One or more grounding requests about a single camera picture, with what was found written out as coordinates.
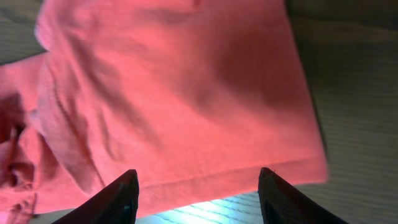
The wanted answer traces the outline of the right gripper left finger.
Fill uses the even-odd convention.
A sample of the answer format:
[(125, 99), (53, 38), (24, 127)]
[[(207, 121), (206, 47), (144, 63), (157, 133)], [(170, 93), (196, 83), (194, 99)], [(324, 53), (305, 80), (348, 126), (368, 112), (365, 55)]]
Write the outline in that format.
[(135, 224), (139, 183), (134, 169), (53, 224)]

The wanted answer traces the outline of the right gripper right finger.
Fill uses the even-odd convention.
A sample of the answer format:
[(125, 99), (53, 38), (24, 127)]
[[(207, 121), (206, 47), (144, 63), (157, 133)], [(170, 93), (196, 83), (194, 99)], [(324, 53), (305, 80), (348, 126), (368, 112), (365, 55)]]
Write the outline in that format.
[(264, 224), (348, 224), (266, 167), (257, 192)]

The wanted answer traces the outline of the red soccer t-shirt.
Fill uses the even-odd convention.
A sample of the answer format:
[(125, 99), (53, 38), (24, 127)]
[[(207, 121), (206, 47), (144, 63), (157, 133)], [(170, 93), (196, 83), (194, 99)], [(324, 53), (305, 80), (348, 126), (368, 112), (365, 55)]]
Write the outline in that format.
[(1, 67), (1, 222), (75, 208), (129, 169), (140, 217), (323, 183), (282, 0), (47, 0), (44, 53)]

